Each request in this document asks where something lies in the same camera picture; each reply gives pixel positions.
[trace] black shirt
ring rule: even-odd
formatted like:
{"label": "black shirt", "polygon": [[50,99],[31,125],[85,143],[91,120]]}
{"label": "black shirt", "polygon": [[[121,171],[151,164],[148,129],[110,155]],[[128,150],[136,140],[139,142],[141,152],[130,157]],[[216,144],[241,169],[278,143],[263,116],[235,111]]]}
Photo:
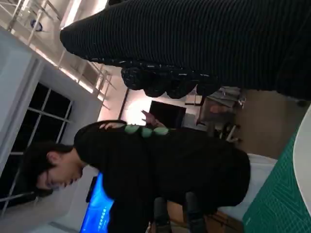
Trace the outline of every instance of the black shirt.
{"label": "black shirt", "polygon": [[74,145],[84,162],[103,173],[104,190],[115,201],[109,233],[145,232],[158,196],[183,204],[192,191],[205,214],[245,197],[249,159],[233,145],[188,128],[105,130],[102,123],[81,129]]}

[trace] black hair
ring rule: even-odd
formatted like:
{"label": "black hair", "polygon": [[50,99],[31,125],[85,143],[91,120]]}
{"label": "black hair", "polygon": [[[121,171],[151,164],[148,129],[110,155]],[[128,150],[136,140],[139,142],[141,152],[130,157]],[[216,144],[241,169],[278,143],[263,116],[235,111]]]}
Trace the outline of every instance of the black hair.
{"label": "black hair", "polygon": [[51,151],[58,153],[69,153],[73,146],[67,146],[55,142],[40,142],[30,145],[24,152],[24,159],[20,170],[20,179],[23,180],[27,191],[34,192],[40,197],[46,197],[53,193],[53,190],[43,190],[36,187],[40,174],[53,167],[47,158]]}

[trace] black monitor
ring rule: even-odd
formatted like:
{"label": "black monitor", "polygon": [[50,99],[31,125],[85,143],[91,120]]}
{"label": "black monitor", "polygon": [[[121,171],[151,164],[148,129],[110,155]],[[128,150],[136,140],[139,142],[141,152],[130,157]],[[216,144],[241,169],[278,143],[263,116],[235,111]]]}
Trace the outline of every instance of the black monitor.
{"label": "black monitor", "polygon": [[182,126],[186,108],[157,101],[151,102],[149,113],[168,128],[180,128]]}

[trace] person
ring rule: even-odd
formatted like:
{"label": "person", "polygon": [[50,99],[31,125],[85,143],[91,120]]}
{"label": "person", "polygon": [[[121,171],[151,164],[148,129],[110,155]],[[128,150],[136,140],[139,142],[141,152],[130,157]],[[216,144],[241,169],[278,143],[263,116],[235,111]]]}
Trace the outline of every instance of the person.
{"label": "person", "polygon": [[143,113],[151,126],[101,121],[82,128],[71,146],[30,145],[21,168],[27,186],[46,196],[81,178],[87,165],[97,168],[114,200],[109,233],[144,233],[159,196],[182,205],[191,191],[206,215],[242,202],[250,181],[244,151],[202,131],[167,129]]}

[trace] white table surface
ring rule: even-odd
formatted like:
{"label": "white table surface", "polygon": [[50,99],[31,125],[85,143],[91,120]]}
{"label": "white table surface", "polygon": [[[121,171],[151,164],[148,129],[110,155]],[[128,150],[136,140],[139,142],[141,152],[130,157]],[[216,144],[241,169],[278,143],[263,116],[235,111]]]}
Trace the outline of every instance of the white table surface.
{"label": "white table surface", "polygon": [[299,127],[293,154],[296,181],[311,216],[311,106]]}

